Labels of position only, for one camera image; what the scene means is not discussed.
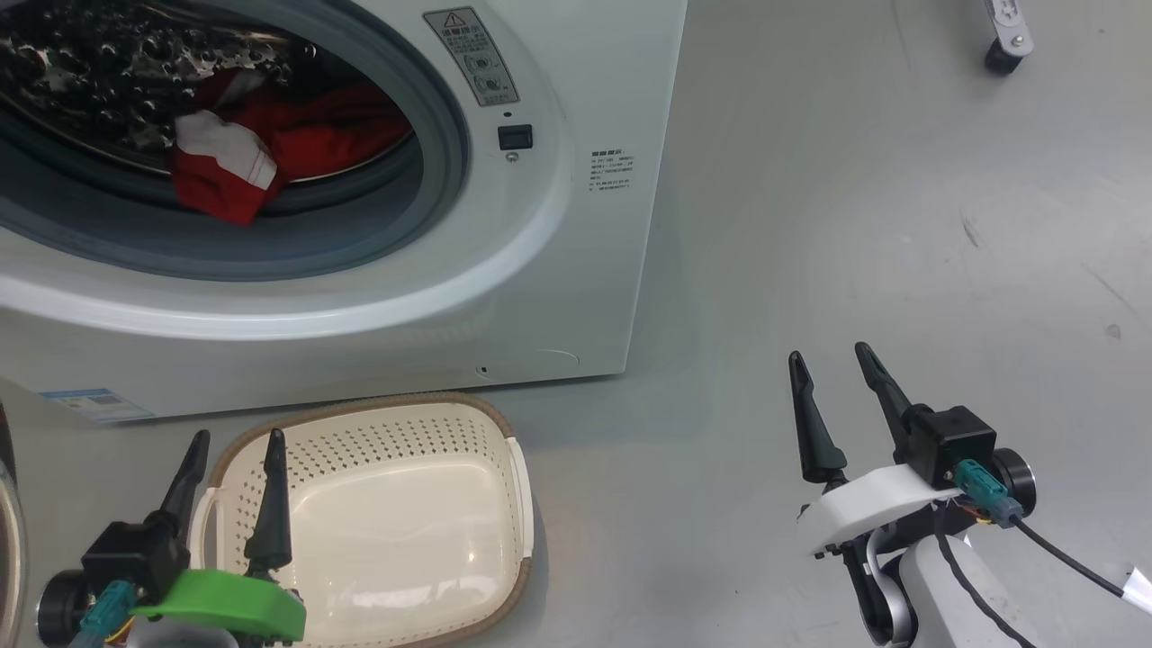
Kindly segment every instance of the gray floor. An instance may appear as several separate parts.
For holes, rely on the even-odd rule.
[[[861,475],[890,447],[859,339],[1031,462],[1037,529],[1152,571],[1152,3],[1025,8],[1037,51],[1001,82],[978,0],[692,7],[628,372],[483,393],[543,532],[528,597],[470,646],[869,646],[842,567],[793,542],[819,489],[785,368],[805,353]],[[154,506],[192,431],[219,450],[271,416],[96,428],[0,395],[37,587]],[[1015,532],[973,542],[1048,646],[1147,645],[1152,619]]]

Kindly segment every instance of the sticker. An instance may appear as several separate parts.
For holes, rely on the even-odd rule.
[[[456,59],[456,66],[464,73],[472,95],[482,106],[520,100],[500,51],[471,7],[429,12],[424,14],[424,20]]]
[[[70,392],[40,392],[40,395],[54,400],[68,409],[88,416],[97,423],[116,421],[135,421],[156,416],[147,409],[136,407],[108,390],[75,390]]]
[[[588,174],[589,191],[619,191],[632,186],[636,176],[636,156],[623,149],[592,151]]]

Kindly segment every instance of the red clothing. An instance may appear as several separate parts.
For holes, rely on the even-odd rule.
[[[264,75],[241,68],[205,80],[194,107],[176,119],[176,195],[185,206],[237,225],[250,225],[288,182],[362,163],[411,130],[372,83],[296,104]]]

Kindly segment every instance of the warning label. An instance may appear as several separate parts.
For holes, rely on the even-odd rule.
[[[456,66],[482,106],[520,100],[503,58],[471,7],[430,12],[424,14],[424,21],[456,59]]]

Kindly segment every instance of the perforated basket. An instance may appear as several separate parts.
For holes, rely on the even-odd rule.
[[[457,393],[325,407],[244,434],[192,518],[192,566],[206,562],[214,512],[214,566],[248,567],[273,428],[287,442],[293,538],[275,578],[304,600],[305,646],[439,646],[516,605],[532,565],[524,457],[499,412]]]

